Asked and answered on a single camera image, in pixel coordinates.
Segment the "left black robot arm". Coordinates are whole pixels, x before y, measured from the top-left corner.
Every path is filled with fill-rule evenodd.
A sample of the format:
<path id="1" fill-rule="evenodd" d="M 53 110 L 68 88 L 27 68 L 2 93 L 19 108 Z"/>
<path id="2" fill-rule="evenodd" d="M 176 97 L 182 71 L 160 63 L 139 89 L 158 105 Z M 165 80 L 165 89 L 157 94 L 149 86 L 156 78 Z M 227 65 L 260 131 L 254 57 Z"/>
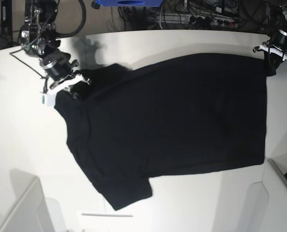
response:
<path id="1" fill-rule="evenodd" d="M 271 29 L 269 39 L 253 48 L 253 52 L 264 53 L 267 76 L 276 75 L 276 70 L 287 64 L 287 0 L 265 0 L 268 4 L 267 26 Z"/>

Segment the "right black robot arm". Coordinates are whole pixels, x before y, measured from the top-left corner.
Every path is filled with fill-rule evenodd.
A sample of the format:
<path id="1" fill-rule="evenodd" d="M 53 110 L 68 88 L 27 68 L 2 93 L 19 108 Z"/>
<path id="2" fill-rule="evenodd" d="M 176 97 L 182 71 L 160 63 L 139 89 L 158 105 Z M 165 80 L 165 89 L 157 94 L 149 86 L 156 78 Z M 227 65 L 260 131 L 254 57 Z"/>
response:
<path id="1" fill-rule="evenodd" d="M 84 88 L 91 84 L 91 79 L 79 71 L 77 60 L 60 51 L 62 38 L 77 35 L 86 22 L 86 7 L 79 1 L 82 17 L 78 28 L 70 33 L 56 31 L 55 19 L 58 13 L 58 0 L 28 0 L 25 6 L 25 22 L 20 30 L 21 50 L 28 56 L 39 58 L 40 67 L 46 75 L 43 87 L 44 95 L 55 95 L 60 91 L 68 92 L 76 100 L 83 98 Z"/>

